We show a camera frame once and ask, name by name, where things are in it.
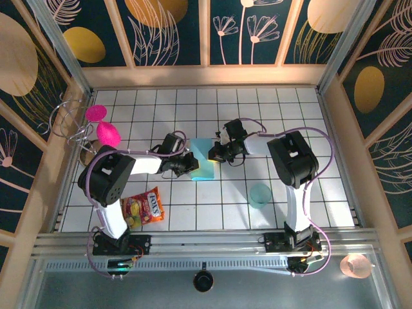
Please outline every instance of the white flower drawing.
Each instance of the white flower drawing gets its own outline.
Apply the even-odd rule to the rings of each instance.
[[[371,157],[386,194],[412,191],[412,124],[381,138],[371,147]]]
[[[253,64],[253,53],[256,43],[273,41],[280,37],[280,32],[276,31],[276,18],[277,15],[273,17],[263,16],[257,23],[256,15],[247,18],[247,29],[249,31],[250,41],[252,42],[251,64]]]
[[[15,149],[17,147],[17,137],[18,137],[17,133],[14,132],[13,130],[10,130],[7,135],[6,130],[3,128],[0,128],[0,167],[3,167],[3,168],[11,167],[26,176],[34,178],[34,176],[20,170],[19,168],[13,165],[13,156],[15,153]],[[9,187],[20,190],[22,192],[25,192],[25,193],[30,192],[30,190],[23,188],[19,185],[16,185],[14,183],[8,182],[7,180],[4,180],[2,178],[0,178],[0,182],[4,183],[5,185],[8,185]],[[3,209],[3,208],[0,208],[0,211],[22,212],[22,211],[15,211],[12,209]]]
[[[245,20],[246,8],[251,8],[253,6],[264,6],[264,5],[277,5],[282,3],[283,0],[240,0],[243,6],[242,17],[240,21],[240,35],[239,35],[239,64],[242,64],[242,36],[243,36],[243,22]]]
[[[240,0],[240,3],[245,8],[251,8],[252,6],[263,6],[263,5],[276,5],[283,0]]]
[[[130,0],[137,22],[128,17],[135,33],[133,58],[138,66],[175,65],[180,52],[179,31],[170,11],[158,1]]]
[[[226,64],[225,54],[223,52],[223,43],[221,38],[225,35],[238,33],[239,28],[236,27],[236,21],[234,21],[233,16],[225,16],[221,19],[220,16],[213,17],[213,25],[219,35],[221,58],[223,59],[223,64]]]

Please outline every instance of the clear plastic cup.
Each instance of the clear plastic cup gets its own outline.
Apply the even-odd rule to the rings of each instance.
[[[372,273],[373,265],[362,254],[349,254],[341,261],[341,270],[348,277],[364,279]]]
[[[250,206],[256,209],[264,207],[272,199],[272,190],[263,183],[253,185],[249,193]]]

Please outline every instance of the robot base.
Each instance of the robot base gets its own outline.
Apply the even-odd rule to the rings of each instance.
[[[264,233],[263,239],[267,253],[311,252],[312,247],[313,251],[322,251],[321,240],[316,231],[313,231],[312,236],[298,246],[292,246],[290,244],[290,238],[284,232]]]
[[[117,246],[117,244],[112,243],[112,238],[105,234],[97,233],[93,237],[94,256],[135,256],[135,255],[148,255],[151,245],[150,235],[127,235],[125,242],[126,246]]]

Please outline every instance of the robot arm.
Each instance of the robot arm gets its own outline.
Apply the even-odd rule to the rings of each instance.
[[[152,149],[161,155],[175,153],[183,146],[183,139],[169,133],[161,145]],[[103,146],[96,156],[107,151],[116,150],[110,146]],[[86,175],[91,163],[81,173],[78,180],[79,187],[86,193]],[[199,168],[193,153],[177,154],[162,157],[155,154],[124,155],[110,154],[101,158],[93,167],[90,175],[89,191],[91,197],[97,201],[100,220],[104,229],[105,240],[120,251],[127,245],[129,230],[123,218],[120,197],[127,180],[133,174],[162,174],[172,170],[177,177]]]
[[[209,160],[233,162],[236,155],[270,156],[281,181],[286,185],[288,213],[285,221],[285,236],[292,248],[298,247],[312,237],[313,227],[310,218],[310,199],[305,200],[304,214],[303,193],[305,184],[313,179],[319,163],[298,131],[276,138],[273,134],[248,135],[241,120],[235,119],[224,125],[216,133],[220,141],[215,142],[209,151]],[[306,194],[310,196],[311,185]]]

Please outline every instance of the metal frame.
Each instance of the metal frame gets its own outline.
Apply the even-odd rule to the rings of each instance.
[[[36,18],[39,20],[47,37],[49,37],[52,41],[57,53],[60,55],[67,69],[79,84],[83,93],[87,97],[90,97],[91,91],[89,82],[87,81],[86,76],[83,74],[79,62],[74,57],[73,53],[70,50],[70,47],[64,39],[63,33],[61,32],[59,26],[57,26],[57,24],[53,20],[53,17],[50,14],[45,1],[27,0],[27,3],[32,9]]]
[[[267,254],[258,242],[264,232],[273,231],[153,232],[150,255],[144,256],[131,271],[196,270],[206,263],[209,270],[256,270],[287,275],[282,269],[288,254]],[[375,266],[372,278],[382,307],[400,308],[386,277],[375,230],[336,228],[325,232],[330,237],[333,256],[358,253],[371,261]],[[39,234],[16,308],[33,308],[45,272],[92,272],[84,256],[87,238],[88,233]],[[108,259],[93,258],[101,269],[105,269]]]
[[[150,258],[206,258],[244,256],[294,256],[287,252],[266,253],[259,243],[263,233],[283,230],[222,230],[216,232],[132,232],[132,235],[152,236]],[[332,244],[332,255],[348,248],[371,245],[379,250],[374,229],[328,228],[324,229]],[[32,259],[84,258],[89,233],[39,234]],[[323,249],[326,242],[321,236]]]
[[[338,165],[339,171],[341,172],[341,178],[342,182],[344,185],[344,189],[346,191],[346,195],[348,197],[348,203],[349,205],[352,205],[353,208],[355,209],[356,213],[356,218],[359,221],[360,227],[365,227],[366,222],[362,213],[361,208],[359,207],[359,201],[355,195],[355,190],[353,188],[353,184],[350,181],[349,178],[349,172],[348,172],[348,167],[345,163],[345,161],[342,159],[341,153],[342,153],[342,146],[339,143],[339,137],[336,133],[336,128],[334,127],[333,123],[330,121],[331,116],[330,112],[328,109],[328,105],[326,103],[326,100],[324,99],[323,95],[318,92],[317,94],[317,99],[319,101],[319,105],[322,110],[323,118],[324,118],[324,123],[326,125],[326,128],[328,130],[329,136],[332,139],[333,144],[337,148],[337,151],[335,152],[335,161]]]
[[[85,107],[91,106],[94,100],[95,100],[95,95],[93,93],[89,99],[83,101],[87,103]],[[86,113],[86,109],[84,109],[83,111],[79,113],[81,114],[81,117],[82,117],[82,122],[81,122],[82,125],[86,123],[86,119],[84,118],[85,113]],[[55,205],[52,209],[53,212],[50,216],[51,220],[47,223],[47,232],[49,233],[53,233],[54,228],[56,226],[57,217],[59,216],[59,211],[64,206],[65,201],[68,197],[68,193],[70,190],[70,181],[68,180],[70,180],[73,177],[73,174],[76,168],[77,159],[79,158],[80,150],[82,149],[78,143],[73,143],[73,145],[74,146],[70,153],[68,165],[66,166],[66,170],[64,171],[62,185],[60,186]]]
[[[348,26],[339,38],[333,53],[330,56],[325,71],[319,81],[319,93],[323,94],[328,89],[331,81],[335,77],[337,70],[350,51],[356,38],[362,31],[365,22],[368,20],[375,6],[376,0],[361,0],[352,15]]]

